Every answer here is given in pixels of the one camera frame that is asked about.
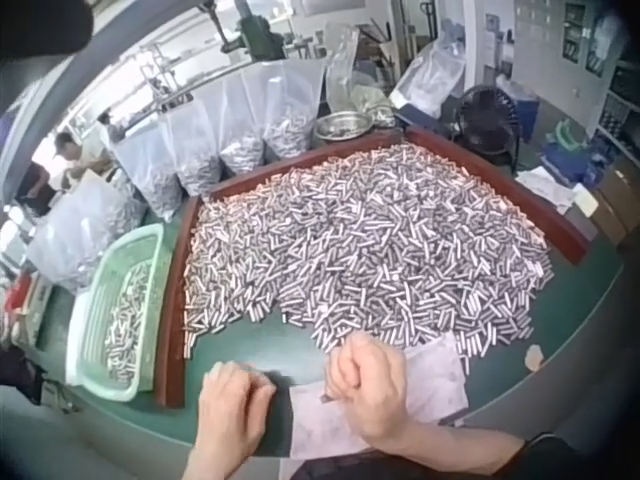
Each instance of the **white paper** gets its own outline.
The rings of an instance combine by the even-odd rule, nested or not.
[[[407,411],[412,418],[437,422],[468,407],[465,376],[452,333],[405,354]],[[324,382],[291,388],[292,459],[348,455],[369,448],[351,432],[340,402],[322,403],[324,391]]]
[[[596,197],[591,195],[591,192],[581,183],[578,183],[573,187],[573,191],[576,194],[576,198],[574,199],[575,204],[578,205],[580,210],[582,210],[582,213],[587,217],[591,217],[591,215],[593,215],[598,209],[598,201],[596,200]]]
[[[570,188],[557,183],[544,167],[537,167],[528,172],[520,172],[516,180],[536,195],[550,201],[561,215],[573,205],[576,193]]]

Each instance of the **wooden tray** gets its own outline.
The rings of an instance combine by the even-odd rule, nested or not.
[[[577,264],[584,257],[588,242],[580,232],[553,208],[544,203],[520,184],[506,177],[486,160],[458,145],[419,128],[407,130],[404,138],[446,157],[489,183],[497,193],[509,198],[547,236],[571,263]],[[250,173],[239,175],[220,185],[211,193],[221,199],[253,190],[273,175],[286,173],[292,168],[310,168],[330,157],[347,157],[357,151],[389,147],[399,143],[403,136],[398,132],[373,133],[350,142],[328,145],[290,160],[267,165]],[[171,260],[169,279],[164,293],[156,350],[154,392],[156,402],[167,408],[184,406],[185,360],[184,332],[182,330],[185,305],[183,272],[191,249],[191,234],[202,206],[200,198],[188,201],[182,227]]]

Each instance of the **black fan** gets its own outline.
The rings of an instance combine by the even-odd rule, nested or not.
[[[456,122],[458,143],[494,165],[509,164],[516,171],[520,122],[515,102],[503,90],[488,85],[467,90],[460,98]]]

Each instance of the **workbench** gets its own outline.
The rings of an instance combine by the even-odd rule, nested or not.
[[[174,242],[183,214],[184,208],[172,223],[166,225],[167,235]],[[154,221],[157,219],[152,215],[146,218],[146,223]],[[544,367],[535,374],[526,368],[524,358],[530,345],[541,347],[545,362],[550,361],[551,357],[560,357],[563,350],[569,350],[567,347],[577,342],[581,332],[586,330],[584,327],[596,316],[602,316],[603,308],[607,308],[602,304],[606,303],[607,298],[611,300],[610,289],[622,270],[622,261],[606,238],[598,235],[578,266],[571,265],[555,249],[551,251],[550,258],[555,277],[538,293],[533,303],[533,336],[526,342],[509,347],[495,347],[485,358],[472,361],[471,374],[466,383],[469,409],[461,412],[461,418],[472,417],[475,412],[486,410],[485,407],[495,404],[497,400],[524,390],[521,388],[523,385],[531,384],[527,380],[544,372]],[[56,287],[45,311],[37,349],[29,352],[53,378],[59,380],[64,378],[66,332],[72,307],[72,295]],[[304,384],[323,377],[324,355],[315,349],[308,332],[283,325],[277,314],[272,314],[262,324],[237,322],[217,338],[208,335],[198,340],[194,356],[186,365],[183,409],[158,407],[152,392],[139,394],[131,403],[102,400],[83,388],[73,388],[72,393],[80,397],[82,403],[99,409],[116,422],[157,437],[192,444],[202,377],[218,360],[247,362],[263,371],[278,372],[280,386]],[[585,372],[573,373],[581,376]],[[528,413],[526,405],[521,408],[523,414]],[[269,411],[267,433],[257,455],[287,456],[291,425],[288,389],[279,388]]]

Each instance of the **plastic bag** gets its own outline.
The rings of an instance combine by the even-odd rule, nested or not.
[[[356,110],[351,101],[351,77],[359,37],[357,28],[343,23],[328,22],[324,29],[327,103],[333,113]]]
[[[182,189],[160,126],[138,130],[114,145],[114,153],[151,210],[169,222],[182,203]]]
[[[91,284],[106,249],[137,228],[146,206],[88,171],[53,207],[27,247],[45,277],[75,293]]]
[[[464,46],[438,39],[423,48],[389,96],[396,108],[410,103],[434,118],[464,73]]]
[[[264,142],[249,106],[240,73],[225,75],[203,87],[202,98],[218,140],[220,159],[234,174],[264,163]]]
[[[323,61],[298,59],[256,64],[243,73],[264,141],[277,157],[309,150],[323,76]]]
[[[187,193],[192,197],[211,193],[220,181],[220,159],[203,103],[193,100],[170,110],[161,125],[176,173]]]

